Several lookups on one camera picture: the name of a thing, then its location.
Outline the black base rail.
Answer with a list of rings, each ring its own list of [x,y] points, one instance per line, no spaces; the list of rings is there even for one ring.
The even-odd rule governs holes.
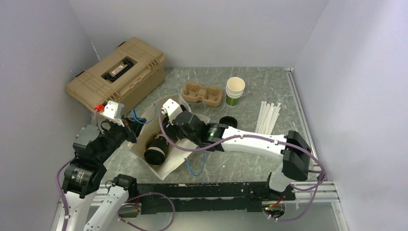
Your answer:
[[[267,202],[293,199],[291,188],[276,192],[263,181],[222,183],[137,183],[120,174],[111,181],[114,186],[129,189],[132,204],[140,206],[143,215],[164,212],[232,211],[261,212]]]

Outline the brown cardboard cup carrier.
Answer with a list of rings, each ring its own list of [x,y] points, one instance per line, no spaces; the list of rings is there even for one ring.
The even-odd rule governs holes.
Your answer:
[[[199,83],[187,82],[181,90],[181,96],[187,102],[202,102],[210,107],[219,107],[223,90],[215,86],[205,87]]]

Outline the tan plastic toolbox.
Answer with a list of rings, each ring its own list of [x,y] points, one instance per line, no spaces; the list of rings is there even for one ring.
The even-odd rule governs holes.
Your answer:
[[[129,114],[165,80],[166,56],[138,38],[131,38],[93,67],[75,76],[66,91],[89,110],[109,100]]]

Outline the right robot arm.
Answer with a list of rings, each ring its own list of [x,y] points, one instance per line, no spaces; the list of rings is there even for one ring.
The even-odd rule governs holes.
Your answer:
[[[297,131],[290,130],[285,135],[258,134],[218,123],[205,124],[188,111],[179,113],[173,122],[164,112],[158,117],[165,139],[179,150],[193,151],[177,145],[171,139],[171,133],[176,139],[195,143],[195,151],[238,151],[277,160],[279,165],[271,172],[265,186],[266,196],[271,200],[282,196],[291,183],[308,179],[313,155],[310,145]]]

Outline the bundle of white straws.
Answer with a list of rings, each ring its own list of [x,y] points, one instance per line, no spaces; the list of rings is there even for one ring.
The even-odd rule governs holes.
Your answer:
[[[277,119],[280,115],[280,107],[281,103],[274,104],[267,103],[266,101],[261,102],[255,133],[266,135],[272,134]]]

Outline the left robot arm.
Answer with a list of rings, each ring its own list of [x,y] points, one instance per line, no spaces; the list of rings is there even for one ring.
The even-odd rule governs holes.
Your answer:
[[[134,201],[138,194],[137,180],[119,174],[114,177],[106,198],[91,219],[87,219],[91,204],[107,171],[104,162],[125,141],[136,141],[142,125],[125,119],[121,126],[105,120],[109,128],[89,124],[84,126],[73,143],[75,157],[56,176],[64,212],[60,215],[58,231],[104,231],[124,202]]]

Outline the blue checkered paper bag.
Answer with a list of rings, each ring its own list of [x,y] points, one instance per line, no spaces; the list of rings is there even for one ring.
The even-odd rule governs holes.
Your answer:
[[[154,173],[160,180],[164,180],[172,171],[176,170],[176,168],[184,164],[185,159],[187,159],[187,157],[191,154],[191,152],[174,148],[169,143],[169,150],[166,154],[166,160],[163,164],[159,166],[153,166],[148,164],[144,159],[144,153],[147,150],[149,143],[156,135],[162,134],[159,124],[160,122],[163,122],[165,116],[163,115],[160,119],[159,115],[162,115],[161,108],[168,99],[172,99],[178,104],[185,106],[187,111],[191,112],[190,106],[182,98],[181,95],[169,95],[156,100],[150,107],[148,107],[144,111],[143,114],[137,115],[138,119],[146,119],[147,124],[142,125],[142,129],[140,135],[137,138],[137,142],[133,143],[129,148],[130,152],[141,162],[143,162],[144,165],[147,166],[148,169],[151,170],[151,172]]]

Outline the stack of paper cups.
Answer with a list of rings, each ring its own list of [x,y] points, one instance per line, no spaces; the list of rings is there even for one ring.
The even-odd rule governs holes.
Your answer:
[[[231,77],[226,83],[226,104],[236,106],[243,95],[245,81],[240,77]]]

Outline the stack of black lids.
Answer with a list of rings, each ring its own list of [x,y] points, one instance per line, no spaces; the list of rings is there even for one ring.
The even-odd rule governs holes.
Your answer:
[[[232,116],[224,116],[224,117],[220,118],[219,123],[227,125],[229,127],[233,127],[233,128],[237,128],[237,126],[238,126],[237,119],[232,117]]]

